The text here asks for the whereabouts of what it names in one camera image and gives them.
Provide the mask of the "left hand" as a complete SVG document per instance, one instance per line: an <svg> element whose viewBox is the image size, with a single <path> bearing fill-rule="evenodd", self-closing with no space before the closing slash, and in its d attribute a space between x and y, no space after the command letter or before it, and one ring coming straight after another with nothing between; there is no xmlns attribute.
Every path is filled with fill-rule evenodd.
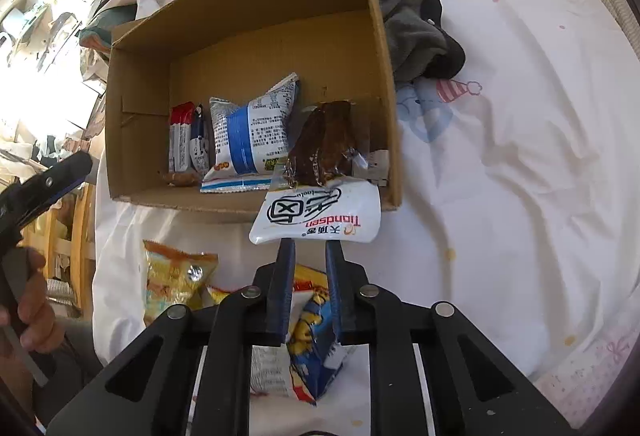
<svg viewBox="0 0 640 436"><path fill-rule="evenodd" d="M29 264L29 279L17 301L18 318L27 326L20 338L21 345L28 352L50 354L62 344L64 329L47 302L47 280L41 271L46 260L33 248L19 248L17 252L25 255Z"/></svg>

